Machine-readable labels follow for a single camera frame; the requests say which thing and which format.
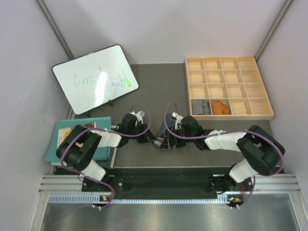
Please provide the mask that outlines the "dark blue striped underwear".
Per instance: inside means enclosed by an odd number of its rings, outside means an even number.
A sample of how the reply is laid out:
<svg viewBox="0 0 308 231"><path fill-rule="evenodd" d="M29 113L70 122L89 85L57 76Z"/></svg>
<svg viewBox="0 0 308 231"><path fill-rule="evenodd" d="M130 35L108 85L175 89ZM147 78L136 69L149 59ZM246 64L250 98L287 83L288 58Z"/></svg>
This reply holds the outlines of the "dark blue striped underwear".
<svg viewBox="0 0 308 231"><path fill-rule="evenodd" d="M165 123L163 122L162 126L160 127L160 129L158 130L157 132L157 135L156 135L156 140L153 142L154 146L159 148L160 149L160 145L164 139L165 136L168 136L168 130L167 130L167 127L174 131L174 126L175 126L175 121L173 120L172 118L172 114L167 114L166 115L166 124L167 126L165 125Z"/></svg>

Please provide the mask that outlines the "grey striped underwear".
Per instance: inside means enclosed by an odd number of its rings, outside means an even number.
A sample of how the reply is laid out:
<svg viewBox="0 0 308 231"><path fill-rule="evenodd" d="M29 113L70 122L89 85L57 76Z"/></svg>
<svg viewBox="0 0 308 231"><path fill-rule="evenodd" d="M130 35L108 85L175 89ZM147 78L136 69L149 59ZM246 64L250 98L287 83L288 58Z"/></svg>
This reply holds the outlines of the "grey striped underwear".
<svg viewBox="0 0 308 231"><path fill-rule="evenodd" d="M193 115L209 115L210 110L208 101L205 99L193 99L192 100L192 114Z"/></svg>

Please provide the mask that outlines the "orange underwear white waistband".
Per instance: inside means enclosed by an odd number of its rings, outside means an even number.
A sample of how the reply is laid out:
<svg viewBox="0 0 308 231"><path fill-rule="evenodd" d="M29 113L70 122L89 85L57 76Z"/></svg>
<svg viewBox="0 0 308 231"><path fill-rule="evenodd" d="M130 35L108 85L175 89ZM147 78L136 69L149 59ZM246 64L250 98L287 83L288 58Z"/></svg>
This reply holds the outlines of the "orange underwear white waistband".
<svg viewBox="0 0 308 231"><path fill-rule="evenodd" d="M221 101L211 101L213 115L229 115L229 107Z"/></svg>

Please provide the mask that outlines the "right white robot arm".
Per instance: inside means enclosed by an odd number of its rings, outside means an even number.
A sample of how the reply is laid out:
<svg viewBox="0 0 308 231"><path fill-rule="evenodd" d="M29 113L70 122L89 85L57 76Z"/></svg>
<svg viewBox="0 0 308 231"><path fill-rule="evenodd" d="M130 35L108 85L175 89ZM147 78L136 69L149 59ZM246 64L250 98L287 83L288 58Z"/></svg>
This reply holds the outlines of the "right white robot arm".
<svg viewBox="0 0 308 231"><path fill-rule="evenodd" d="M225 186L232 191L257 174L275 174L276 165L283 162L285 148L256 125L234 132L204 129L194 117L182 117L177 113L171 114L170 119L165 118L164 125L166 131L161 148L181 148L192 142L201 151L240 152L244 160L233 165L224 179Z"/></svg>

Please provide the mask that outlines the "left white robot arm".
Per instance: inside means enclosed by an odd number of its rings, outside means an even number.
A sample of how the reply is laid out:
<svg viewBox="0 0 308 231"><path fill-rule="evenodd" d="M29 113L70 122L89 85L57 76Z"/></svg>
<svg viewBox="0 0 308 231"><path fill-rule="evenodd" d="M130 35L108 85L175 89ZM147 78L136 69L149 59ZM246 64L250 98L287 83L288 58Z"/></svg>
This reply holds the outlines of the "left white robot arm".
<svg viewBox="0 0 308 231"><path fill-rule="evenodd" d="M65 167L92 178L92 185L99 191L109 186L106 171L93 160L97 148L120 148L130 139L138 143L156 140L156 137L143 121L143 111L125 114L122 122L114 130L88 128L76 125L56 150L56 156Z"/></svg>

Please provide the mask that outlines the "teal folder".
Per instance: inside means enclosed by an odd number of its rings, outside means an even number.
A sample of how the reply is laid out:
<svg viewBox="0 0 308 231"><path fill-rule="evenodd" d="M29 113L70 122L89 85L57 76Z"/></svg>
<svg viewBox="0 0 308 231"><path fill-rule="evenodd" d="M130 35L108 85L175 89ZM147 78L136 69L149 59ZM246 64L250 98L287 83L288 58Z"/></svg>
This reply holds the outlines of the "teal folder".
<svg viewBox="0 0 308 231"><path fill-rule="evenodd" d="M111 128L111 119L108 117L99 117L99 118L84 118L84 119L71 119L63 120L56 123L54 134L50 147L47 151L47 154L44 157L44 161L54 166L60 166L60 159L56 156L57 150L57 140L58 140L58 130L61 128L72 127L76 125L87 124L91 122L96 122L96 128Z"/></svg>

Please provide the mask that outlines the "green marker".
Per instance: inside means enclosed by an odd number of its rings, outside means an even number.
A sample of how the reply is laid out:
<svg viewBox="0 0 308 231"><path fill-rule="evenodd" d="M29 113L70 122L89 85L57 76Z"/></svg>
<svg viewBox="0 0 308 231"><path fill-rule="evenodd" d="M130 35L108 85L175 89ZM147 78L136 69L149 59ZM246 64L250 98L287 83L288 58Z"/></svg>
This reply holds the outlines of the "green marker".
<svg viewBox="0 0 308 231"><path fill-rule="evenodd" d="M120 69L119 70L121 75L123 76L124 80L125 80L125 83L130 86L130 81L127 79L127 77L125 76L124 72Z"/></svg>

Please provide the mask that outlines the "white whiteboard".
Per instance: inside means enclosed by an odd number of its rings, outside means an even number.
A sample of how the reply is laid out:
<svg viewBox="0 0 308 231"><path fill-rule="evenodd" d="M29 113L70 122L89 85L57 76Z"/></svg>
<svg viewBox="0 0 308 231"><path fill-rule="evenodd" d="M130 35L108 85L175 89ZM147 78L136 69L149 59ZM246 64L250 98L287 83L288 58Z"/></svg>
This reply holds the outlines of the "white whiteboard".
<svg viewBox="0 0 308 231"><path fill-rule="evenodd" d="M130 86L125 83L120 69L130 81ZM139 88L120 45L57 64L52 67L52 72L76 115Z"/></svg>

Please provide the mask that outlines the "yellow picture book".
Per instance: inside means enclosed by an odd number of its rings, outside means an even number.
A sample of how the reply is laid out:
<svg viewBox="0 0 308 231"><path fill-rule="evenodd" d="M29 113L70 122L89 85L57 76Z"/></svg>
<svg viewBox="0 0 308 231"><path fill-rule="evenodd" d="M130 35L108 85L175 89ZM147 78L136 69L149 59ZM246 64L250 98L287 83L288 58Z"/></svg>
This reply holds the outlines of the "yellow picture book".
<svg viewBox="0 0 308 231"><path fill-rule="evenodd" d="M87 124L82 124L82 126L86 128L95 128L96 122L91 122ZM60 146L60 144L67 138L67 136L72 132L75 126L72 127L66 127L61 128L58 130L58 140L57 140L57 148Z"/></svg>

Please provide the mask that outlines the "wooden compartment tray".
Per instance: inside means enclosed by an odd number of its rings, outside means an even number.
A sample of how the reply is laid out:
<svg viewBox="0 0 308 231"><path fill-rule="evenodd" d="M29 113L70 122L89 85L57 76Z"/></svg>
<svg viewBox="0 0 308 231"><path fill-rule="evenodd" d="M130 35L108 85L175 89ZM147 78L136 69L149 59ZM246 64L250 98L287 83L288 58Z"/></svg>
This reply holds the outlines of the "wooden compartment tray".
<svg viewBox="0 0 308 231"><path fill-rule="evenodd" d="M254 57L187 57L190 115L198 120L270 120L274 112ZM208 101L209 115L193 115L192 100ZM221 101L229 115L213 115L211 101Z"/></svg>

